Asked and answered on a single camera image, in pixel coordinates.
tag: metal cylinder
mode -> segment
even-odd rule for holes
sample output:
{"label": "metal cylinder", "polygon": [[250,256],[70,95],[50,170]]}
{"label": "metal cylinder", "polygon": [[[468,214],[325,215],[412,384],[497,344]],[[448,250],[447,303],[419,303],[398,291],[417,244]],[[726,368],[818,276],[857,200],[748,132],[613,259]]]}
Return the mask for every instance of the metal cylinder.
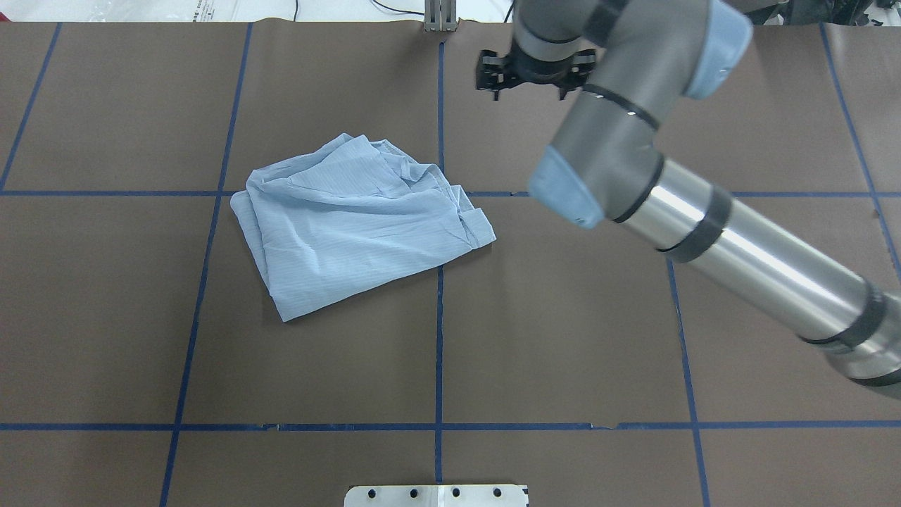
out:
{"label": "metal cylinder", "polygon": [[901,382],[901,299],[667,160],[623,223],[823,350],[870,386]]}
{"label": "metal cylinder", "polygon": [[725,227],[692,239],[711,215],[713,195],[709,182],[667,161],[624,223],[664,253],[693,249],[693,258],[674,260],[691,264],[804,338],[826,339],[854,322],[866,305],[867,283],[731,196]]}

